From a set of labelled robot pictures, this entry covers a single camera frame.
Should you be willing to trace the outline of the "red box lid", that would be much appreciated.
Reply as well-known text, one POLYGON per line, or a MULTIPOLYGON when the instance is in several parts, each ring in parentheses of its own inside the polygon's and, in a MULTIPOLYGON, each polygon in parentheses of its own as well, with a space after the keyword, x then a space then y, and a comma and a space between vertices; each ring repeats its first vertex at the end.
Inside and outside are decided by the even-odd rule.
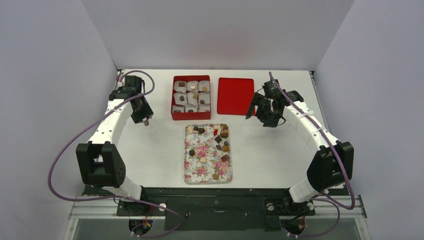
POLYGON ((251 78, 220 77, 218 79, 217 113, 245 116, 254 93, 255 85, 251 78))

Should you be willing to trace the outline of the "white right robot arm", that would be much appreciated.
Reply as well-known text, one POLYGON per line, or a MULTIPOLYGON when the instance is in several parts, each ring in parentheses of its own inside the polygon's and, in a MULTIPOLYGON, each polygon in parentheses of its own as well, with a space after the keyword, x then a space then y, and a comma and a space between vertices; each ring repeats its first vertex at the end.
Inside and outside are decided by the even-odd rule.
POLYGON ((254 93, 246 118, 255 116, 266 128, 289 123, 315 151, 305 178, 292 186, 289 195, 282 199, 283 209, 294 214, 302 207, 302 202, 352 179, 354 147, 333 136, 297 91, 282 89, 276 79, 265 82, 261 89, 264 93, 254 93))

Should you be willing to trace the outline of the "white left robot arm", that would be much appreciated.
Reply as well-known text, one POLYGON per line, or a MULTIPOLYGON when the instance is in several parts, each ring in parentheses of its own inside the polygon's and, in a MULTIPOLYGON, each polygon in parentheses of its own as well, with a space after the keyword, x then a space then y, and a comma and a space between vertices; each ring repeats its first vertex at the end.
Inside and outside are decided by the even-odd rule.
POLYGON ((127 176, 118 142, 128 119, 135 124, 149 125, 154 112, 144 94, 145 81, 141 77, 125 76, 123 85, 108 97, 105 119, 95 124, 94 134, 75 150, 82 182, 131 200, 129 208, 136 215, 149 210, 149 201, 142 197, 142 186, 127 176))

